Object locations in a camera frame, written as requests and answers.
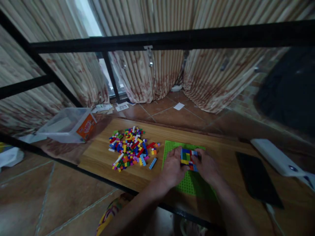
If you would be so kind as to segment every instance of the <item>wooden table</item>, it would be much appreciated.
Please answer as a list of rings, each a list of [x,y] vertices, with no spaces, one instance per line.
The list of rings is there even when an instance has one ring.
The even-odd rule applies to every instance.
[[[118,153],[108,150],[109,137],[111,137],[114,130],[122,131],[133,126],[142,128],[146,132],[142,137],[148,139],[149,142],[153,141],[162,144],[158,148],[158,160],[152,170],[148,167],[136,165],[119,173],[112,170],[112,164],[117,159]],[[285,234],[310,235],[314,233],[314,193],[297,179],[279,175],[247,143],[116,118],[111,121],[84,152],[81,156],[79,167],[140,192],[161,172],[165,140],[206,147],[206,150],[218,162],[227,182],[253,217],[261,234],[274,235],[273,224],[264,205],[250,197],[246,191],[235,152],[242,152],[261,158],[285,207],[285,210],[275,208],[276,219]],[[217,202],[198,199],[174,190],[165,197],[164,202],[203,220],[224,226]]]

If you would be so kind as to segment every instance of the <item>cable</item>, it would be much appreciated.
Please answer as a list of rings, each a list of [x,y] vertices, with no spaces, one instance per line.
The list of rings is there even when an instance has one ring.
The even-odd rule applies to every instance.
[[[269,212],[269,214],[271,215],[273,221],[276,223],[278,229],[280,230],[282,236],[285,236],[284,232],[282,231],[280,225],[278,224],[277,220],[276,220],[276,217],[275,217],[275,211],[274,209],[272,208],[272,206],[268,203],[266,203],[266,207],[267,207],[267,211]]]

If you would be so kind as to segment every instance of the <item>white power bank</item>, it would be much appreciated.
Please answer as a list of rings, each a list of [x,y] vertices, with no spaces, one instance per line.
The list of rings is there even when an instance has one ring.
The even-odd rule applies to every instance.
[[[305,176],[305,172],[268,139],[250,141],[267,161],[283,176]]]

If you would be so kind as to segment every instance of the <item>curtain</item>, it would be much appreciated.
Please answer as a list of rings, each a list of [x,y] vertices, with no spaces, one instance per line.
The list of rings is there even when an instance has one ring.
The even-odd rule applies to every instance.
[[[194,29],[296,21],[311,18],[310,1],[199,1]],[[219,113],[257,76],[254,68],[287,48],[192,50],[187,58],[184,94],[203,111]]]
[[[91,2],[105,36],[295,21],[309,19],[314,10],[314,2],[307,0]],[[177,81],[183,85],[184,94],[202,110],[218,113],[255,78],[253,67],[263,60],[268,51],[192,50],[187,58],[184,77]],[[169,58],[169,69],[158,64],[165,61],[165,55]],[[148,68],[146,52],[114,52],[111,57],[114,70],[125,83],[128,97],[138,103],[163,98],[174,85],[174,77],[181,75],[184,60],[183,52],[154,52],[154,68]],[[221,65],[226,61],[227,67],[221,72]]]
[[[88,37],[74,1],[1,0],[0,9],[31,43]],[[43,75],[4,29],[0,50],[0,86]],[[83,106],[109,103],[106,77],[94,52],[41,56]],[[48,84],[0,101],[0,128],[10,134],[35,130],[69,106],[63,93]]]
[[[147,0],[91,0],[91,3],[104,36],[188,30],[193,16],[186,15],[184,10],[196,5],[188,0],[163,1],[161,4]],[[145,51],[110,53],[113,69],[132,102],[149,103],[164,98],[181,72],[183,51],[152,53],[153,67],[149,67]]]
[[[0,26],[0,87],[44,75],[37,64]],[[26,134],[43,126],[71,102],[54,84],[0,100],[0,130]]]

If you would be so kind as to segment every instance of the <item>green lego baseplate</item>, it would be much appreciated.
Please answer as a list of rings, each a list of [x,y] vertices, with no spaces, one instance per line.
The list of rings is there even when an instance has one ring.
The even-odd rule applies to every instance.
[[[164,156],[163,156],[163,163],[162,169],[164,166],[164,161],[166,159],[167,153],[173,150],[174,148],[182,146],[184,149],[195,150],[196,148],[202,148],[205,150],[204,147],[195,146],[191,144],[184,144],[184,143],[176,143],[173,141],[165,141],[165,148],[164,148]],[[203,180],[198,172],[194,171],[187,171],[185,173],[184,179],[175,187],[175,189],[179,192],[191,194],[203,199],[210,199],[210,200],[217,200],[215,191],[211,188],[211,186]]]

